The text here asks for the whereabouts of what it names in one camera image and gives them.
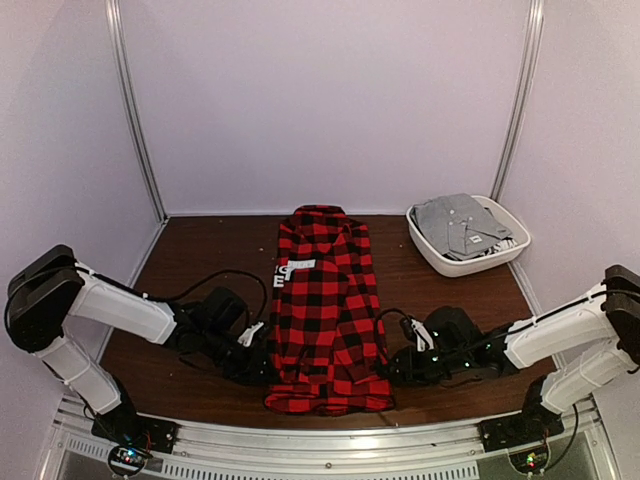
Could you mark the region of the white plastic tub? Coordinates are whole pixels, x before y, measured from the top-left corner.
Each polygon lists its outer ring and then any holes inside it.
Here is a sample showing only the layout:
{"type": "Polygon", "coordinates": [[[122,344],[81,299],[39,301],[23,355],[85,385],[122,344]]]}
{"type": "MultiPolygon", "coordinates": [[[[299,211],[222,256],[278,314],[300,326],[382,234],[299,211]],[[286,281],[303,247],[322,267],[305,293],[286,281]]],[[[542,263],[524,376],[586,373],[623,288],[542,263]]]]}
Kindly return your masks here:
{"type": "Polygon", "coordinates": [[[457,278],[515,260],[531,243],[523,224],[494,200],[453,194],[410,206],[411,240],[439,274],[457,278]]]}

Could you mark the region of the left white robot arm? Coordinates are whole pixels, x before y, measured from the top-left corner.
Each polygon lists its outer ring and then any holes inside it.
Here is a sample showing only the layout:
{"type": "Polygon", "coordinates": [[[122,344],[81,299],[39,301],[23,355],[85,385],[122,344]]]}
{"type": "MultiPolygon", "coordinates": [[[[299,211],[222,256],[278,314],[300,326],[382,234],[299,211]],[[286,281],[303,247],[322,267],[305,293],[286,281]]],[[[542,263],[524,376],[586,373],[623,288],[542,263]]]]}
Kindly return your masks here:
{"type": "Polygon", "coordinates": [[[264,347],[267,324],[225,287],[189,302],[193,287],[174,297],[137,291],[96,272],[56,245],[15,275],[3,320],[12,343],[37,357],[123,444],[144,433],[126,389],[67,332],[70,318],[86,319],[178,353],[203,355],[240,385],[263,386],[277,374],[264,347]]]}

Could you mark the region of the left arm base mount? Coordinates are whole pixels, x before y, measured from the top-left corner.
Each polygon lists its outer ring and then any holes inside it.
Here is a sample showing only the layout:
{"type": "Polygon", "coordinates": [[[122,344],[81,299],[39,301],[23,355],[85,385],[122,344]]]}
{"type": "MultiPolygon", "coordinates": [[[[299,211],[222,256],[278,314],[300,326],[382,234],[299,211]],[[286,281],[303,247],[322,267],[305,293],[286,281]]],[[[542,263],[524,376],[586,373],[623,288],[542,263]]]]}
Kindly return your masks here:
{"type": "Polygon", "coordinates": [[[121,403],[106,414],[98,414],[91,434],[119,445],[170,454],[178,425],[169,420],[140,415],[126,389],[120,386],[121,403]]]}

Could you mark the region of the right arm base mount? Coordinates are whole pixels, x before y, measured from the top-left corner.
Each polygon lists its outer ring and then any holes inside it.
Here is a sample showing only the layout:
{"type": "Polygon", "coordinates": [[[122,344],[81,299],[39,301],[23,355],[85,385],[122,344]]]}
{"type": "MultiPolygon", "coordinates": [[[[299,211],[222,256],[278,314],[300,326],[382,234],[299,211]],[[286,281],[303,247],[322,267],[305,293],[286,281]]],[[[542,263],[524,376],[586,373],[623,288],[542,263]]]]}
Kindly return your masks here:
{"type": "Polygon", "coordinates": [[[479,433],[485,452],[542,442],[550,436],[564,432],[561,415],[547,410],[541,404],[544,380],[544,377],[540,377],[529,386],[520,413],[479,423],[479,433]]]}

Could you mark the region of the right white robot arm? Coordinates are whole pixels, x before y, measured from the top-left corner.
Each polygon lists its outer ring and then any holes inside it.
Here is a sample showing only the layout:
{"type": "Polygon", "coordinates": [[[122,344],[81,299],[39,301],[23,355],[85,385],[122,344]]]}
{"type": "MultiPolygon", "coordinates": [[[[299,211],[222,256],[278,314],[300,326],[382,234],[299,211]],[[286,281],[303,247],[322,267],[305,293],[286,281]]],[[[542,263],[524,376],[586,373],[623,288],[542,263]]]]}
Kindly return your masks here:
{"type": "Polygon", "coordinates": [[[380,352],[377,372],[393,385],[433,386],[515,375],[539,361],[582,347],[581,355],[534,381],[513,419],[519,440],[535,440],[577,401],[639,370],[639,276],[622,265],[582,296],[547,313],[483,332],[458,307],[425,320],[403,314],[409,346],[380,352]]]}

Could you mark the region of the red black plaid shirt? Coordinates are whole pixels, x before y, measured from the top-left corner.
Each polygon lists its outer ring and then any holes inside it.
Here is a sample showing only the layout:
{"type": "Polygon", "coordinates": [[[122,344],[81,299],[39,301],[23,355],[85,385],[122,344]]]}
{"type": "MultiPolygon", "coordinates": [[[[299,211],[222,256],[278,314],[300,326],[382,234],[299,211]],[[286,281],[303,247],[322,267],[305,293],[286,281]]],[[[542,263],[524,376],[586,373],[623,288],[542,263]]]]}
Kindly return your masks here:
{"type": "Polygon", "coordinates": [[[369,229],[342,208],[305,205],[279,225],[267,348],[278,375],[264,404],[287,415],[395,406],[369,229]]]}

